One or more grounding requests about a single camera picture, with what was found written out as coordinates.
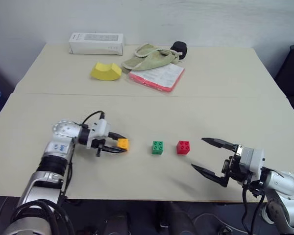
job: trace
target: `toy block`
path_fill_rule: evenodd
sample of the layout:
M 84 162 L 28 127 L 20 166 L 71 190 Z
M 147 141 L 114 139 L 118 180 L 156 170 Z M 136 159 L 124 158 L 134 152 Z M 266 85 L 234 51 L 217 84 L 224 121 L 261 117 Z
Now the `toy block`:
M 121 68 L 115 63 L 103 64 L 97 62 L 94 66 L 91 76 L 98 80 L 113 81 L 118 79 L 122 74 Z
M 189 141 L 179 141 L 176 145 L 177 154 L 186 155 L 191 150 Z
M 163 142 L 154 141 L 152 143 L 152 154 L 162 154 L 163 152 Z
M 118 139 L 118 147 L 124 148 L 128 151 L 129 149 L 129 141 L 128 139 Z

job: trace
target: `lego brick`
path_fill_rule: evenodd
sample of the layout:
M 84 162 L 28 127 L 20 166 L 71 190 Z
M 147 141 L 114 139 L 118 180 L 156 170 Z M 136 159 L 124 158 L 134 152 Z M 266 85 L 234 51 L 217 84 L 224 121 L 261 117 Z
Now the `lego brick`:
M 176 145 L 177 154 L 186 155 L 191 150 L 189 141 L 179 141 Z
M 128 151 L 129 149 L 129 141 L 128 139 L 118 139 L 118 147 L 124 148 Z
M 152 154 L 162 154 L 163 152 L 163 142 L 154 141 L 152 143 Z

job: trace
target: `green lego brick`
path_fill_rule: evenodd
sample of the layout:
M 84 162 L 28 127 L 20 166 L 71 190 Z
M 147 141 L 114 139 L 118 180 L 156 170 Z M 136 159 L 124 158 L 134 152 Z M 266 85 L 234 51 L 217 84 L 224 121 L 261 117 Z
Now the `green lego brick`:
M 162 154 L 163 152 L 163 142 L 154 141 L 152 143 L 152 154 Z

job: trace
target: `yellow foam block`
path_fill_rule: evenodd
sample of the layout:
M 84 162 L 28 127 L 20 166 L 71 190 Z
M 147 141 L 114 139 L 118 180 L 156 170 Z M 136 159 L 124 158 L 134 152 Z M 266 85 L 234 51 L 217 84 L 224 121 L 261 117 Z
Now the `yellow foam block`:
M 115 63 L 103 64 L 97 62 L 93 67 L 90 75 L 99 80 L 113 81 L 118 79 L 122 74 L 121 68 Z
M 124 148 L 128 151 L 129 149 L 129 141 L 128 139 L 118 139 L 118 147 Z

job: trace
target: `floor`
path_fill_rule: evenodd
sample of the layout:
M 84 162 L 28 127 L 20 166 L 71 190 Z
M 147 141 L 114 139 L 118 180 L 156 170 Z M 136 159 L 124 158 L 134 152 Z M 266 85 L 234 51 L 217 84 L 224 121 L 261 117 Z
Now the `floor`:
M 6 197 L 0 197 L 0 207 Z M 0 235 L 9 225 L 9 219 L 18 198 L 7 198 L 0 215 Z M 223 224 L 213 215 L 217 216 L 223 222 L 240 230 L 244 230 L 241 225 L 241 217 L 244 213 L 242 204 L 218 204 L 218 203 L 189 203 L 176 202 L 181 209 L 188 213 L 190 218 L 196 218 L 198 215 L 205 215 L 195 219 L 195 227 L 198 235 L 217 235 L 218 230 Z M 166 229 L 159 233 L 155 229 L 156 208 L 155 201 L 113 201 L 113 200 L 69 200 L 64 203 L 63 208 L 68 213 L 74 229 L 81 230 L 85 226 L 102 228 L 105 220 L 115 211 L 126 211 L 131 216 L 131 234 L 132 235 L 167 235 Z M 247 226 L 250 226 L 252 212 L 256 207 L 255 203 L 248 205 L 250 208 L 247 217 Z M 233 230 L 233 235 L 242 235 L 244 233 Z M 269 225 L 257 217 L 254 234 L 257 235 L 278 235 L 274 225 Z

